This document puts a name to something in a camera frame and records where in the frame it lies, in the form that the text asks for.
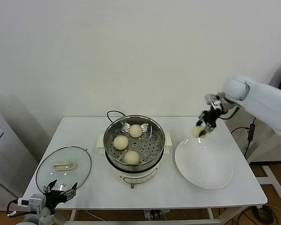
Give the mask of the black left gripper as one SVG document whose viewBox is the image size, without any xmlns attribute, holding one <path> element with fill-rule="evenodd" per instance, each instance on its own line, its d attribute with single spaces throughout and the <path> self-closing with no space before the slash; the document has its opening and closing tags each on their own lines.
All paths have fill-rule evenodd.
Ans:
<svg viewBox="0 0 281 225">
<path fill-rule="evenodd" d="M 76 196 L 77 182 L 66 191 L 52 190 L 57 180 L 51 181 L 47 186 L 43 187 L 43 192 L 46 198 L 45 206 L 54 209 L 59 203 L 65 203 L 67 199 L 72 199 Z"/>
</svg>

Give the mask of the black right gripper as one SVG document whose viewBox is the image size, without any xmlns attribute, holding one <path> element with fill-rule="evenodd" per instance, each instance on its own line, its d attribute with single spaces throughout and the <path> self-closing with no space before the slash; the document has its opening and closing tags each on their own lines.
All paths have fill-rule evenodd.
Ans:
<svg viewBox="0 0 281 225">
<path fill-rule="evenodd" d="M 204 110 L 199 115 L 199 120 L 196 123 L 196 126 L 201 126 L 205 122 L 204 128 L 200 132 L 200 136 L 204 136 L 213 131 L 213 127 L 216 127 L 216 120 L 221 116 L 222 111 L 220 109 L 210 109 Z"/>
</svg>

